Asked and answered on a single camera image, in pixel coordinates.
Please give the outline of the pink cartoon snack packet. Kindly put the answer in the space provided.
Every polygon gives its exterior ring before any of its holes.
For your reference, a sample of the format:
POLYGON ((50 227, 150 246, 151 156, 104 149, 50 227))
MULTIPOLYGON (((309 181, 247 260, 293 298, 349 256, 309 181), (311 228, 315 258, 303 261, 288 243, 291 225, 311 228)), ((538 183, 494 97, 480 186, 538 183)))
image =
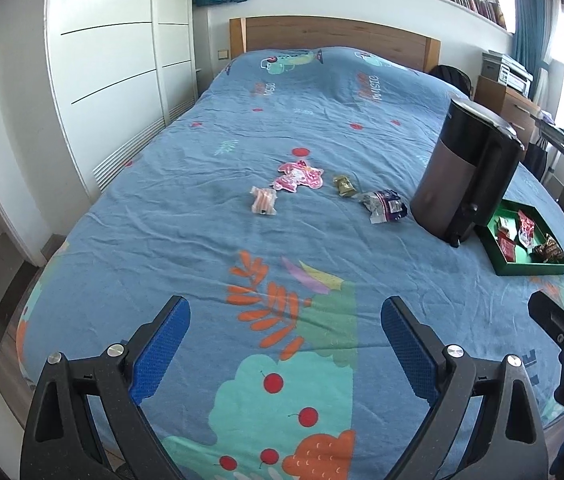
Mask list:
POLYGON ((296 193, 299 186, 313 190, 323 186, 324 170, 310 166, 305 160, 284 162, 277 171, 279 175, 271 183, 276 191, 296 193))

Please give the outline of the brown chocolate snack wrapper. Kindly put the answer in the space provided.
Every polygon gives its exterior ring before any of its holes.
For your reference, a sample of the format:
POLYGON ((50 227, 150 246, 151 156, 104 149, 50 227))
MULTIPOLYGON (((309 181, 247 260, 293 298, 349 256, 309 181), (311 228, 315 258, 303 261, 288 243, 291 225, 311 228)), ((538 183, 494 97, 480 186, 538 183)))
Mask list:
POLYGON ((549 235, 544 244, 532 248, 530 256, 539 263, 559 263, 564 258, 564 250, 556 239, 549 235))

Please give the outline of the desk by window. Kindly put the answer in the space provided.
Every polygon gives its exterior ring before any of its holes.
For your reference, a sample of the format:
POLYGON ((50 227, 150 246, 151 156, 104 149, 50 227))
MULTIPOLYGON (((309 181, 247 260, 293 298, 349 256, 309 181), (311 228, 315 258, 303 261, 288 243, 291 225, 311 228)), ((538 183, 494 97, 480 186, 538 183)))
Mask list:
POLYGON ((542 117, 534 118, 539 135, 564 156, 564 130, 556 128, 542 117))

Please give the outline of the red and white chip bag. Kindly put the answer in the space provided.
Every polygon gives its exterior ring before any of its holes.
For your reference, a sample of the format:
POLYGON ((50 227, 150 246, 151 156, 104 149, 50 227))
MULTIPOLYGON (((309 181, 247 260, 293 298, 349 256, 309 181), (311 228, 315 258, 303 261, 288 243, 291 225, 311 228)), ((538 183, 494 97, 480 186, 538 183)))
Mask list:
POLYGON ((517 211, 518 229, 517 239, 518 243, 526 250, 534 247, 535 236, 535 221, 528 217, 524 211, 517 211))

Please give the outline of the teal curtain right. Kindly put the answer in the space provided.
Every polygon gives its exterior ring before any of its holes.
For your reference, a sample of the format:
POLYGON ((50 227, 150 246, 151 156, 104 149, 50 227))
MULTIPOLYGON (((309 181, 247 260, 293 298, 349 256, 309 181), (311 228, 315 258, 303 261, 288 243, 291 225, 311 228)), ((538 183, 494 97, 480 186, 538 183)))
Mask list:
POLYGON ((512 58, 532 75, 528 99, 535 96, 540 70, 544 68, 551 35, 553 0, 514 0, 515 32, 512 58))

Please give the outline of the green tray box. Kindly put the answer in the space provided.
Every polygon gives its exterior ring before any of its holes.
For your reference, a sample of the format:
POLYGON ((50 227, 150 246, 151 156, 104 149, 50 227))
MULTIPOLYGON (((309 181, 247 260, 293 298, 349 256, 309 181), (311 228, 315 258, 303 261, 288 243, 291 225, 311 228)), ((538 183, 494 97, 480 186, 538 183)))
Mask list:
POLYGON ((474 231, 499 276, 564 274, 564 248, 533 206, 501 200, 474 231))

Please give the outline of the pink striped snack packet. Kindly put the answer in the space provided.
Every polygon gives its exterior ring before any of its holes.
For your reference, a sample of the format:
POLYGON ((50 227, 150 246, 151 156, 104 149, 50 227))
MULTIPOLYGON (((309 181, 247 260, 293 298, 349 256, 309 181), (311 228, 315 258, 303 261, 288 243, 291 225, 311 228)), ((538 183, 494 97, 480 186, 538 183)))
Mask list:
POLYGON ((274 188, 257 188, 257 186, 253 186, 250 194, 254 197, 254 203, 251 205, 251 212, 253 214, 262 214, 263 216, 274 216, 276 214, 275 202, 277 194, 274 188))

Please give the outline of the black and bronze kettle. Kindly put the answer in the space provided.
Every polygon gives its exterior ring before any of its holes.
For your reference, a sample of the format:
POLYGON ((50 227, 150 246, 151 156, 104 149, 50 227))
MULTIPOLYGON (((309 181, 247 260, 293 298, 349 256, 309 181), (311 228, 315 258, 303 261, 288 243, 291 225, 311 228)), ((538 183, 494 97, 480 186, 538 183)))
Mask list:
POLYGON ((413 218, 439 240, 460 246, 476 226, 487 226, 524 154, 502 117, 453 98, 410 202, 413 218))

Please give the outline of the dark hanging bag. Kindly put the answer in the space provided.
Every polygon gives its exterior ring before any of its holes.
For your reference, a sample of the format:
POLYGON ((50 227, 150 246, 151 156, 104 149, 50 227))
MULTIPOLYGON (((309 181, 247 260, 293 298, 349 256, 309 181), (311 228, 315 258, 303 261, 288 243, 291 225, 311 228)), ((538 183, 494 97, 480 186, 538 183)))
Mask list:
POLYGON ((529 143, 523 165, 538 180, 541 181, 547 169, 547 141, 539 139, 536 143, 529 143))

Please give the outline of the blue patterned bed sheet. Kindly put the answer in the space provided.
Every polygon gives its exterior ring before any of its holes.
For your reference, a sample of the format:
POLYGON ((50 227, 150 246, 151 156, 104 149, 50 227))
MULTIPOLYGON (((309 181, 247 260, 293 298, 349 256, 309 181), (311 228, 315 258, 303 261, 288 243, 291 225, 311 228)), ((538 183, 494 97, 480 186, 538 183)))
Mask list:
POLYGON ((381 479, 428 408, 382 330, 396 295, 475 358, 519 356, 556 419, 558 347, 527 303, 541 289, 564 306, 564 274, 499 276, 478 238, 372 224, 333 184, 410 200, 456 95, 355 49, 237 58, 50 260, 20 318, 21 373, 37 380, 55 351, 96 356, 179 295, 191 324, 142 408, 187 478, 381 479), (251 188, 297 160, 323 186, 253 214, 251 188))

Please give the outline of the wooden drawer cabinet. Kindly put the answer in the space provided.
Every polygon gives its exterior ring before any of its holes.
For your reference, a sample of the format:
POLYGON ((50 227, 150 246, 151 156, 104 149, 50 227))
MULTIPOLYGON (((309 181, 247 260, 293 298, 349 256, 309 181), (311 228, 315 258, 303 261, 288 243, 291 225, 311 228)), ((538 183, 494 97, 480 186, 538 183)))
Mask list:
POLYGON ((474 101, 502 117, 515 130, 518 139, 528 146, 536 129, 540 107, 516 90, 479 76, 474 101))

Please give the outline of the olive green candy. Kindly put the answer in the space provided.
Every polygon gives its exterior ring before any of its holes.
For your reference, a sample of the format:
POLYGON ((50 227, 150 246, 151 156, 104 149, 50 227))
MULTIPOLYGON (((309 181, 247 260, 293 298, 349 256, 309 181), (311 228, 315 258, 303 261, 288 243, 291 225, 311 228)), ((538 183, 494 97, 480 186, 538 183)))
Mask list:
POLYGON ((350 198, 358 194, 358 190, 346 174, 337 174, 333 178, 333 184, 337 188, 340 197, 350 198))

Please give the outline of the white wardrobe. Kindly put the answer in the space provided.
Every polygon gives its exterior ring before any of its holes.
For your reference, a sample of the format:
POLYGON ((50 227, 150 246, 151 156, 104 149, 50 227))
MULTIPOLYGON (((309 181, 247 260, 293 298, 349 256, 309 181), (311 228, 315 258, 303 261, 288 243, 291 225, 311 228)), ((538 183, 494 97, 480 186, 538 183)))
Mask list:
POLYGON ((192 0, 45 0, 48 74, 86 194, 197 99, 192 0))

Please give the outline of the blue and white snack bag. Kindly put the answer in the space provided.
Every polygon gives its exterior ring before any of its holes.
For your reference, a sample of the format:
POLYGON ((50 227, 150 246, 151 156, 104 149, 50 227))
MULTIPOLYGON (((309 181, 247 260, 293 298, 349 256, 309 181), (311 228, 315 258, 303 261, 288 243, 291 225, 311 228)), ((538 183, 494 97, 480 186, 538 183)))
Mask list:
POLYGON ((396 222, 408 216, 407 205, 391 188, 363 193, 359 202, 369 211, 372 224, 396 222))

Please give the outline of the dark red snack packet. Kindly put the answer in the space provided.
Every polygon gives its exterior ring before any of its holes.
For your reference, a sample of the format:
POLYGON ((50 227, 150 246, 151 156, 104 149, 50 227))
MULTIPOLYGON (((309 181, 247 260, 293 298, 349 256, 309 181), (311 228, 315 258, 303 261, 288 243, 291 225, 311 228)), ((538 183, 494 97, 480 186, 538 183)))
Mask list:
POLYGON ((510 240, 510 238, 506 236, 499 236, 497 243, 504 260, 506 260, 506 262, 515 262, 516 244, 513 240, 510 240))

